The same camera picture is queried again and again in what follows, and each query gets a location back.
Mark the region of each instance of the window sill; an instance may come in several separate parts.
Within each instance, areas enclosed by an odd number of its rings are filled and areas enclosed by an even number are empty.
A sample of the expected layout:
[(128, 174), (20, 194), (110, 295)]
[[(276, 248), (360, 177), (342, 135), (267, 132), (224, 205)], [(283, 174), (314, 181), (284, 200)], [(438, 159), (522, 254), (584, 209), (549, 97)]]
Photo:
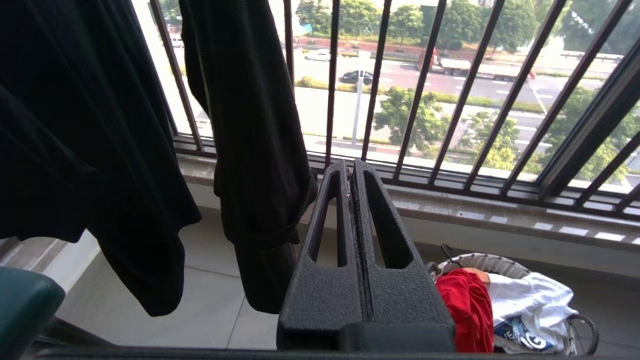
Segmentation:
[[(219, 209), (211, 190), (216, 160), (178, 159), (196, 203)], [(640, 223), (400, 186), (387, 190), (415, 242), (640, 277), (636, 266), (622, 265), (640, 259)], [(335, 226), (328, 214), (325, 227)]]

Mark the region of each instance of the trailer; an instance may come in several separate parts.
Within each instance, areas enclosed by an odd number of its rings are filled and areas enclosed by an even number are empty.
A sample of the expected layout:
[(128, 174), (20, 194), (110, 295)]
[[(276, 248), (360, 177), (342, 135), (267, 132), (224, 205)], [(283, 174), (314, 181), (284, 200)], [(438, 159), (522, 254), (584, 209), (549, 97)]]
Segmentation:
[[(418, 70), (422, 68), (422, 62), (424, 61), (424, 50), (418, 57), (417, 67)], [(434, 49), (434, 55), (430, 61), (430, 71), (441, 72), (445, 75), (462, 76), (466, 77), (471, 68), (471, 63), (468, 60), (450, 59), (438, 56)], [(490, 78), (497, 81), (514, 81), (520, 73), (520, 67), (509, 65), (494, 65), (494, 64), (480, 64), (476, 76), (480, 78)], [(535, 75), (530, 72), (529, 78), (534, 79)]]

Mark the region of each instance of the metal window grille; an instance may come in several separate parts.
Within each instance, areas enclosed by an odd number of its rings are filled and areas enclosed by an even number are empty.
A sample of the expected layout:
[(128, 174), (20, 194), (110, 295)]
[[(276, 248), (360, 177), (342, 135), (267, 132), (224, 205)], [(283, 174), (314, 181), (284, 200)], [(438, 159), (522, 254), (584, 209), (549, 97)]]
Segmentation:
[[(623, 14), (630, 6), (632, 0), (618, 0), (615, 4), (614, 8), (602, 24), (602, 27), (595, 34), (594, 40), (580, 59), (579, 64), (568, 78), (564, 88), (555, 99), (553, 105), (549, 108), (533, 138), (522, 152), (518, 161), (516, 161), (510, 175), (506, 179), (500, 179), (479, 173), (480, 168), (483, 166), (483, 163), (492, 148), (503, 123), (509, 115), (509, 111), (516, 101), (520, 89), (527, 80), (527, 76), (529, 75), (529, 72), (531, 71), (542, 47), (551, 34), (552, 28), (561, 15), (566, 2), (566, 0), (554, 0), (552, 3), (547, 13), (547, 18), (538, 30), (538, 34), (536, 35), (531, 50), (523, 62), (519, 74), (514, 79), (511, 90), (509, 91), (502, 108), (498, 112), (489, 137), (481, 149), (472, 170), (470, 173), (463, 173), (444, 170), (442, 168), (442, 163), (451, 144), (456, 126), (461, 119), (463, 108), (470, 95), (474, 80), (476, 79), (479, 67), (487, 47), (489, 46), (491, 36), (500, 17), (505, 0), (496, 0), (493, 3), (491, 14), (484, 28), (480, 42), (478, 43), (474, 60), (466, 75), (464, 86), (459, 94), (458, 102), (452, 113), (451, 122), (449, 124), (448, 131), (442, 140), (442, 146), (436, 157), (435, 164), (432, 167), (405, 165), (404, 158), (408, 150), (408, 144), (413, 130), (412, 127), (415, 122), (416, 112), (419, 107), (425, 80), (429, 72), (429, 62), (431, 61), (431, 55), (435, 51), (438, 32), (440, 31), (440, 26), (447, 8), (447, 0), (438, 0), (438, 5), (433, 19), (433, 27), (431, 29), (428, 44), (425, 48), (425, 56), (423, 59), (424, 63), (417, 79), (415, 87), (416, 91), (409, 111), (408, 125), (404, 133), (399, 158), (394, 163), (378, 160), (370, 161), (374, 168), (379, 172), (383, 182), (408, 188), (418, 188), (503, 202), (512, 202), (516, 204), (587, 213), (603, 217), (640, 221), (640, 185), (635, 186), (635, 188), (626, 195), (599, 190), (609, 176), (611, 176), (611, 174), (613, 174), (613, 172), (627, 159), (634, 149), (640, 145), (640, 134), (635, 135), (635, 137), (629, 140), (628, 144), (624, 146), (620, 153), (609, 163), (608, 166), (606, 166), (603, 171), (601, 171), (601, 173), (586, 189), (572, 188), (568, 186), (569, 181), (573, 179), (581, 166), (587, 162), (591, 154), (593, 154), (598, 146), (607, 138), (607, 136), (609, 136), (609, 134), (611, 134), (615, 128), (615, 124), (620, 122), (620, 120), (627, 114), (627, 111), (631, 109), (633, 104), (635, 104), (640, 97), (640, 88), (633, 85), (634, 83), (637, 83), (634, 82), (635, 79), (640, 79), (640, 40), (633, 48), (631, 48), (623, 61), (616, 67), (605, 83), (603, 89), (598, 93), (596, 99), (591, 103), (591, 106), (585, 111), (578, 121), (578, 124), (573, 129), (572, 133), (560, 147), (552, 161), (544, 168), (542, 174), (538, 177), (538, 180), (533, 183), (518, 180), (518, 176), (534, 154), (536, 148), (541, 143), (553, 121), (560, 114), (569, 96), (576, 89), (579, 81), (583, 78), (593, 60), (598, 56), (598, 53), (605, 44), (608, 36), (613, 32)], [(182, 154), (215, 158), (216, 150), (214, 142), (202, 139), (198, 134), (195, 118), (188, 101), (188, 93), (185, 89), (184, 83), (182, 82), (179, 66), (173, 53), (159, 1), (150, 0), (150, 5), (152, 15), (156, 24), (158, 24), (160, 36), (170, 62), (173, 75), (175, 76), (175, 81), (180, 93), (180, 99), (184, 105), (184, 110), (187, 113), (187, 120), (192, 132), (191, 135), (174, 134), (175, 150)], [(369, 150), (371, 140), (374, 108), (380, 85), (381, 66), (389, 28), (391, 5), (392, 0), (385, 0), (381, 14), (380, 32), (374, 63), (371, 95), (367, 108), (368, 112), (365, 123), (362, 155), (359, 157), (361, 160), (365, 161), (367, 160), (367, 152)], [(351, 166), (353, 166), (353, 161), (355, 160), (355, 158), (332, 154), (333, 105), (335, 101), (340, 20), (339, 9), (340, 0), (332, 0), (326, 150), (324, 153), (309, 152), (308, 154), (310, 166), (320, 172), (329, 167), (334, 159), (346, 159), (348, 161), (348, 165)], [(287, 68), (289, 69), (289, 74), (293, 81), (294, 46), (291, 0), (284, 0), (284, 14), (285, 59), (287, 62)], [(624, 99), (625, 105), (620, 106), (619, 103), (613, 102), (612, 98), (614, 95), (615, 99)], [(569, 170), (563, 168), (563, 166), (566, 166), (567, 164), (572, 164)]]

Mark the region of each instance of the red cloth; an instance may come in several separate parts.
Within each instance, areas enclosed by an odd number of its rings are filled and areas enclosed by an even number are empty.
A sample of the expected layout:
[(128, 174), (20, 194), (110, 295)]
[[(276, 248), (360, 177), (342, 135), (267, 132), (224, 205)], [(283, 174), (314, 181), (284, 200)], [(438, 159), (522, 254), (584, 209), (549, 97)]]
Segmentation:
[(456, 323), (458, 352), (493, 352), (491, 299), (478, 275), (455, 269), (439, 277), (436, 287)]

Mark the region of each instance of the white cloth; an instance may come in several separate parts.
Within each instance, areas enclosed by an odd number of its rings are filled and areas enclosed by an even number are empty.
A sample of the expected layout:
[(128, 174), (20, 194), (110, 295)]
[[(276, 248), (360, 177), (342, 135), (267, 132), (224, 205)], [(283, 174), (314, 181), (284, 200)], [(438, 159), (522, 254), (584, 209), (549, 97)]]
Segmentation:
[(539, 273), (522, 279), (489, 274), (495, 344), (509, 354), (562, 351), (566, 319), (577, 314), (569, 301), (573, 291)]

